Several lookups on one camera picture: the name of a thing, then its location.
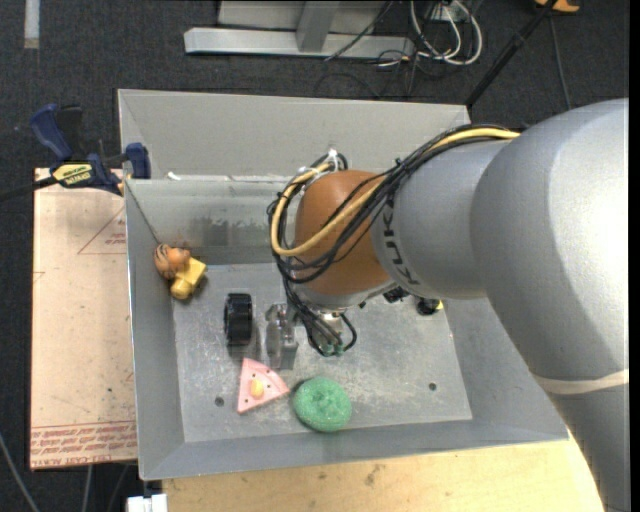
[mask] black tape roll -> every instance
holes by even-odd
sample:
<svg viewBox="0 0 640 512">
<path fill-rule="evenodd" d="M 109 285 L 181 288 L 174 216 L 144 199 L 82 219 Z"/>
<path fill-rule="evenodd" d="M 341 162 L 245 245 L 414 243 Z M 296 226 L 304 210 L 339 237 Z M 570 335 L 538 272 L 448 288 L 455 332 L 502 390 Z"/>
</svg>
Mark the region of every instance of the black tape roll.
<svg viewBox="0 0 640 512">
<path fill-rule="evenodd" d="M 248 345 L 253 330 L 253 304 L 248 293 L 230 293 L 224 303 L 224 332 L 229 345 Z"/>
</svg>

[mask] black pole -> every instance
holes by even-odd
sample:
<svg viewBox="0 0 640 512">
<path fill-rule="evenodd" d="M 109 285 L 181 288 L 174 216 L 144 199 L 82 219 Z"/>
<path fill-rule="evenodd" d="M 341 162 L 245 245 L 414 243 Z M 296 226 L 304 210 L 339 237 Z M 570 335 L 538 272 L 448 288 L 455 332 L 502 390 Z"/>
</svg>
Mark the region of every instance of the black pole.
<svg viewBox="0 0 640 512">
<path fill-rule="evenodd" d="M 467 101 L 464 104 L 467 108 L 471 109 L 473 104 L 478 100 L 480 96 L 484 93 L 484 91 L 491 85 L 491 82 L 498 76 L 502 68 L 507 65 L 511 57 L 520 49 L 520 47 L 525 43 L 529 36 L 533 34 L 533 31 L 536 29 L 540 22 L 544 19 L 547 13 L 553 8 L 553 6 L 558 2 L 558 0 L 547 0 L 547 3 L 540 9 L 540 12 L 533 18 L 527 25 L 517 34 L 515 34 L 509 44 L 502 50 L 500 56 L 496 59 L 491 66 L 491 69 L 487 71 L 482 80 L 476 85 L 473 92 L 467 98 Z"/>
</svg>

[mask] black object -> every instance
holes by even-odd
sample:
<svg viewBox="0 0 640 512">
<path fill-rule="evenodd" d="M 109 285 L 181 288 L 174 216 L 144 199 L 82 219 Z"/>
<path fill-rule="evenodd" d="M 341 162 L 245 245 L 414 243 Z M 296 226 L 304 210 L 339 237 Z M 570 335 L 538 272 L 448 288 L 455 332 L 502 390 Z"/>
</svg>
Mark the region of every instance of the black object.
<svg viewBox="0 0 640 512">
<path fill-rule="evenodd" d="M 487 73 L 482 77 L 480 83 L 476 85 L 473 92 L 467 98 L 467 101 L 464 104 L 467 108 L 471 109 L 473 104 L 478 100 L 480 96 L 486 91 L 487 87 L 491 85 L 491 82 L 498 76 L 502 68 L 504 68 L 507 63 L 511 60 L 511 57 L 515 55 L 518 49 L 524 45 L 527 39 L 533 34 L 533 31 L 536 29 L 540 22 L 544 19 L 544 17 L 551 11 L 553 6 L 558 2 L 558 0 L 547 0 L 547 3 L 540 9 L 540 12 L 533 18 L 527 25 L 517 34 L 515 34 L 511 41 L 507 44 L 506 48 L 502 50 L 500 56 L 496 59 L 491 66 L 491 69 L 487 71 Z"/>
<path fill-rule="evenodd" d="M 422 316 L 429 316 L 438 311 L 438 306 L 440 306 L 440 299 L 425 299 L 420 297 L 416 304 L 416 311 Z"/>
<path fill-rule="evenodd" d="M 248 345 L 253 330 L 253 304 L 248 293 L 230 293 L 224 304 L 224 332 L 230 346 Z"/>
<path fill-rule="evenodd" d="M 66 141 L 69 148 L 73 152 L 69 159 L 81 160 L 84 156 L 82 153 L 89 153 L 83 147 L 80 131 L 82 129 L 82 108 L 79 105 L 69 105 L 54 110 L 55 124 L 62 132 L 62 139 Z"/>
<path fill-rule="evenodd" d="M 389 304 L 393 304 L 394 302 L 398 302 L 399 300 L 404 299 L 409 296 L 409 292 L 400 286 L 394 288 L 393 290 L 389 290 L 382 294 L 382 296 L 386 299 Z"/>
<path fill-rule="evenodd" d="M 35 190 L 39 190 L 41 188 L 49 187 L 51 185 L 55 185 L 58 183 L 58 180 L 53 176 L 49 176 L 48 178 L 44 178 L 42 180 L 36 181 L 34 183 L 29 183 L 28 185 L 24 185 L 22 187 L 14 188 L 13 190 L 9 190 L 7 192 L 0 193 L 0 202 L 6 199 L 12 199 L 14 197 L 19 197 L 21 195 L 30 194 Z"/>
</svg>

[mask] cardboard sheet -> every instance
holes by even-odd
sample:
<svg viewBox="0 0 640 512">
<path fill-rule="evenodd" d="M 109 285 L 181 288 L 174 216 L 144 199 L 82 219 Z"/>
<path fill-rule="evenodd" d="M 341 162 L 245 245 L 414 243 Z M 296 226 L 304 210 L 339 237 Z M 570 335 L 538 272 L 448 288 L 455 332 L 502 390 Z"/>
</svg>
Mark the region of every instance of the cardboard sheet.
<svg viewBox="0 0 640 512">
<path fill-rule="evenodd" d="M 137 458 L 124 200 L 34 199 L 32 469 Z"/>
</svg>

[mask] black cable bundle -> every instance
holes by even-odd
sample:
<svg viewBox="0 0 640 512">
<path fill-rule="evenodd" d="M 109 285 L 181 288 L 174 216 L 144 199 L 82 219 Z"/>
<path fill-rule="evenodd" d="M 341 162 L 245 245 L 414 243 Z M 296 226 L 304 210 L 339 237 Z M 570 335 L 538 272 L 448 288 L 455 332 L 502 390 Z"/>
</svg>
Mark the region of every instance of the black cable bundle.
<svg viewBox="0 0 640 512">
<path fill-rule="evenodd" d="M 482 130 L 484 129 L 498 130 L 499 132 L 505 132 L 505 134 L 508 133 L 509 136 L 500 137 L 498 135 L 484 135 L 482 134 Z M 458 134 L 464 135 L 465 132 L 468 132 L 469 135 L 460 139 L 456 138 Z M 517 134 L 515 134 L 514 132 L 511 132 L 502 126 L 492 124 L 467 124 L 444 132 L 415 150 L 404 160 L 398 159 L 396 161 L 396 165 L 386 172 L 369 178 L 360 183 L 356 188 L 354 188 L 354 190 L 347 196 L 347 198 L 345 198 L 345 200 L 329 216 L 329 218 L 324 223 L 323 228 L 344 211 L 344 209 L 351 203 L 351 201 L 365 185 L 371 183 L 373 180 L 382 180 L 380 184 L 377 185 L 375 190 L 371 193 L 370 197 L 368 197 L 366 201 L 364 201 L 362 206 L 353 215 L 347 226 L 338 236 L 334 245 L 329 250 L 311 261 L 303 261 L 297 256 L 282 256 L 281 254 L 278 254 L 278 252 L 276 252 L 274 247 L 272 247 L 274 259 L 278 266 L 278 270 L 280 271 L 280 274 L 283 278 L 283 284 L 287 294 L 287 298 L 289 302 L 296 308 L 301 321 L 307 328 L 307 334 L 309 336 L 310 343 L 320 354 L 322 354 L 323 356 L 333 355 L 324 353 L 323 350 L 312 339 L 311 333 L 314 329 L 321 332 L 322 335 L 326 338 L 335 340 L 334 346 L 337 347 L 337 353 L 341 353 L 353 347 L 357 339 L 356 331 L 349 320 L 346 318 L 346 316 L 344 314 L 341 314 L 340 316 L 345 321 L 352 333 L 352 340 L 346 347 L 344 347 L 344 349 L 342 349 L 344 344 L 342 342 L 340 334 L 336 332 L 331 326 L 329 326 L 318 313 L 314 312 L 307 304 L 304 303 L 304 301 L 302 301 L 302 299 L 300 299 L 298 294 L 293 289 L 292 284 L 304 284 L 317 279 L 320 275 L 326 272 L 333 263 L 346 258 L 353 250 L 353 248 L 359 243 L 364 234 L 371 229 L 371 226 L 377 219 L 378 215 L 380 215 L 380 213 L 383 211 L 384 206 L 387 204 L 393 204 L 395 194 L 400 189 L 400 187 L 402 187 L 406 183 L 406 181 L 411 177 L 413 173 L 415 173 L 420 167 L 422 167 L 432 158 L 435 158 L 436 156 L 450 149 L 465 144 L 491 140 L 495 138 L 513 138 L 515 136 L 517 136 Z M 446 139 L 449 138 L 452 138 L 453 140 L 447 142 Z M 315 168 L 316 166 L 330 160 L 331 159 L 329 157 L 320 158 L 319 160 L 314 162 L 311 167 Z M 346 159 L 344 159 L 343 157 L 341 158 L 341 161 L 345 162 L 346 164 Z M 338 170 L 337 168 L 335 168 L 335 163 L 333 164 L 333 167 L 334 168 L 331 169 L 330 172 Z M 269 226 L 272 226 L 275 221 L 274 214 L 276 207 L 284 198 L 284 206 L 277 221 L 277 233 L 278 243 L 280 244 L 280 247 L 285 249 L 291 249 L 290 245 L 285 240 L 285 231 L 287 227 L 287 209 L 292 199 L 297 194 L 299 194 L 306 185 L 306 182 L 300 182 L 295 184 L 293 189 L 289 190 L 292 182 L 290 182 L 289 185 L 285 187 L 285 194 L 279 194 L 274 202 L 269 205 L 269 208 L 267 210 L 267 213 L 269 215 Z M 340 249 L 345 246 L 347 241 L 365 222 L 367 222 L 367 225 L 363 233 L 359 235 L 355 242 L 351 243 L 351 246 L 342 256 L 337 258 Z M 308 270 L 311 270 L 312 272 L 304 276 L 299 275 L 301 272 Z"/>
</svg>

